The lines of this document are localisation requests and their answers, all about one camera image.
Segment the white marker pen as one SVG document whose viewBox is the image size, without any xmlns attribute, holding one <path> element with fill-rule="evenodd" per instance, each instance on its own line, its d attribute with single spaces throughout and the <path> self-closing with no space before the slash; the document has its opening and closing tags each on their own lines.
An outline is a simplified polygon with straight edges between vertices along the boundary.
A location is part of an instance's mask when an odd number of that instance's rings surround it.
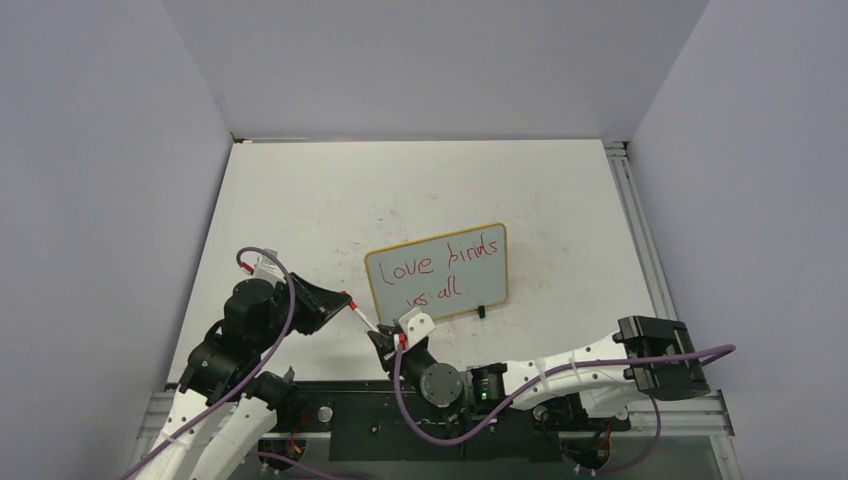
<svg viewBox="0 0 848 480">
<path fill-rule="evenodd" d="M 370 331 L 373 331 L 373 332 L 379 331 L 377 325 L 375 323 L 373 323 L 370 320 L 370 318 L 359 307 L 354 307 L 353 310 L 357 314 L 357 316 L 362 320 L 362 322 L 368 327 L 368 329 Z"/>
</svg>

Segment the yellow framed small whiteboard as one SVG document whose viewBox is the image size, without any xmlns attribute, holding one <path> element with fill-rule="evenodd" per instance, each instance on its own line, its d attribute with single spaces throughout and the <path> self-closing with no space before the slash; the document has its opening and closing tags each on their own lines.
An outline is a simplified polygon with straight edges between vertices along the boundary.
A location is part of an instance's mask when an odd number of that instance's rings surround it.
<svg viewBox="0 0 848 480">
<path fill-rule="evenodd" d="M 508 230 L 500 222 L 372 250 L 364 265 L 383 323 L 416 307 L 443 319 L 509 297 Z"/>
</svg>

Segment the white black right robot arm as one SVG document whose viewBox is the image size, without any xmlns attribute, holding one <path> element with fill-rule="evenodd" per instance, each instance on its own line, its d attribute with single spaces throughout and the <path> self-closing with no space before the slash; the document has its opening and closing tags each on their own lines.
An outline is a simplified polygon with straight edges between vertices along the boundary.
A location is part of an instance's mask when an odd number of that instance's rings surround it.
<svg viewBox="0 0 848 480">
<path fill-rule="evenodd" d="M 419 310 L 367 336 L 383 370 L 400 378 L 435 409 L 487 415 L 498 406 L 529 411 L 568 397 L 565 411 L 579 428 L 614 417 L 642 398 L 679 401 L 710 391 L 687 326 L 676 320 L 629 316 L 602 339 L 564 353 L 506 360 L 464 371 L 428 350 L 434 321 Z"/>
</svg>

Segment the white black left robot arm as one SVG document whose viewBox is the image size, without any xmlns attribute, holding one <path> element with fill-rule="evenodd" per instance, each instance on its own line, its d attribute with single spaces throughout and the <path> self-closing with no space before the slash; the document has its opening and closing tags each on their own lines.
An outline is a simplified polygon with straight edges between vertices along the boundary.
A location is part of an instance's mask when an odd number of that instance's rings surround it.
<svg viewBox="0 0 848 480">
<path fill-rule="evenodd" d="M 263 357 L 291 331 L 317 332 L 351 300 L 298 275 L 238 283 L 189 354 L 156 441 L 125 478 L 228 478 L 265 433 L 297 420 L 294 372 L 267 371 Z"/>
</svg>

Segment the aluminium rail at table edge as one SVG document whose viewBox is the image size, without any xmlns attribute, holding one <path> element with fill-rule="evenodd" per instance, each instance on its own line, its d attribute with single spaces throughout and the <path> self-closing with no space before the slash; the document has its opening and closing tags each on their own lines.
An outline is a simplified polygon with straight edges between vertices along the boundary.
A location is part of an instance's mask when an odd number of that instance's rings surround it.
<svg viewBox="0 0 848 480">
<path fill-rule="evenodd" d="M 655 315 L 660 318 L 678 320 L 667 278 L 637 190 L 627 146 L 628 143 L 623 141 L 605 143 L 605 155 L 633 238 Z"/>
</svg>

